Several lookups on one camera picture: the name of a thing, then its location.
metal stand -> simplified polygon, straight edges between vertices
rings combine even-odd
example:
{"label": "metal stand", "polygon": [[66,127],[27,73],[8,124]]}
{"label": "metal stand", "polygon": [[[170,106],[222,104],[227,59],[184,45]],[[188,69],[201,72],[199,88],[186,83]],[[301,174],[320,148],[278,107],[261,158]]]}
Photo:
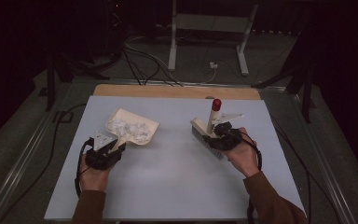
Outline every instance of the metal stand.
{"label": "metal stand", "polygon": [[286,72],[281,72],[276,77],[272,77],[262,83],[252,85],[252,88],[264,89],[267,86],[285,78],[292,76],[289,84],[286,87],[286,91],[289,94],[298,94],[301,87],[304,85],[303,101],[302,101],[302,115],[304,119],[310,123],[310,93],[312,89],[312,74],[313,65],[301,64]]}
{"label": "metal stand", "polygon": [[48,106],[46,107],[46,111],[49,111],[55,102],[55,73],[53,65],[53,52],[50,49],[47,52],[46,68],[48,75],[48,86],[39,92],[39,96],[48,97]]}
{"label": "metal stand", "polygon": [[223,31],[233,33],[243,33],[243,40],[237,46],[237,55],[240,63],[241,74],[249,75],[248,66],[243,54],[249,34],[252,30],[255,13],[258,5],[254,5],[251,14],[247,18],[243,17],[222,17],[222,16],[205,16],[180,14],[176,12],[176,0],[172,1],[172,37],[170,59],[168,69],[173,72],[176,62],[176,29],[187,30],[204,30],[204,31]]}

red cap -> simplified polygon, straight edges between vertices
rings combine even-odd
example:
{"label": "red cap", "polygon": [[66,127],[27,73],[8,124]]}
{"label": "red cap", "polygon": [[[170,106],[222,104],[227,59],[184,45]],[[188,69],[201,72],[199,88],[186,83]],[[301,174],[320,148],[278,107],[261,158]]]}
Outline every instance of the red cap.
{"label": "red cap", "polygon": [[222,106],[222,102],[219,99],[214,99],[212,102],[212,110],[213,111],[219,111],[220,106]]}

forearm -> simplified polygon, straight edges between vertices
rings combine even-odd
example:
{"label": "forearm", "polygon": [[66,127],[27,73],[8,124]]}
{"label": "forearm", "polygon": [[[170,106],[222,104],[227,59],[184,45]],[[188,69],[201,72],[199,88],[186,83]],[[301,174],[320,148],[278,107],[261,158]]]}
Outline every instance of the forearm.
{"label": "forearm", "polygon": [[97,190],[82,191],[72,219],[74,224],[100,224],[106,194]]}
{"label": "forearm", "polygon": [[246,178],[244,183],[259,223],[307,223],[304,212],[279,196],[262,172]]}

white table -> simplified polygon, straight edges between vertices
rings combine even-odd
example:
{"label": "white table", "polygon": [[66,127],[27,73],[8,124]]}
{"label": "white table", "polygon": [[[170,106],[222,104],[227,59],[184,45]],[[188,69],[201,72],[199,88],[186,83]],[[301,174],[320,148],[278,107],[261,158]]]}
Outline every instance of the white table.
{"label": "white table", "polygon": [[[217,160],[192,135],[190,121],[209,117],[212,100],[91,96],[51,197],[45,219],[72,218],[77,196],[76,164],[83,143],[117,108],[160,123],[147,146],[127,145],[109,177],[104,219],[132,221],[240,220],[249,195],[243,176]],[[263,154],[263,171],[278,193],[304,210],[264,101],[223,100],[221,112],[243,113],[245,126]]]}

hand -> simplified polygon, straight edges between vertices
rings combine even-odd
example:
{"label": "hand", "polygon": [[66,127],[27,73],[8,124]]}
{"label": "hand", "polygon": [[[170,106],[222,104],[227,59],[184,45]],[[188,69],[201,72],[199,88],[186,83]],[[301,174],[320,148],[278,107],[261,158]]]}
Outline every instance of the hand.
{"label": "hand", "polygon": [[95,170],[89,168],[86,164],[86,155],[83,155],[82,161],[80,164],[80,173],[85,171],[80,176],[80,187],[82,190],[98,190],[105,192],[107,181],[109,178],[109,173],[114,166],[110,167],[107,170]]}
{"label": "hand", "polygon": [[[245,128],[239,128],[241,136],[244,140],[253,143],[252,139],[247,136]],[[227,156],[228,160],[234,165],[234,167],[243,173],[246,177],[260,172],[257,168],[257,157],[255,150],[249,146],[246,142],[239,143],[236,147],[228,151],[221,151],[224,155]]]}

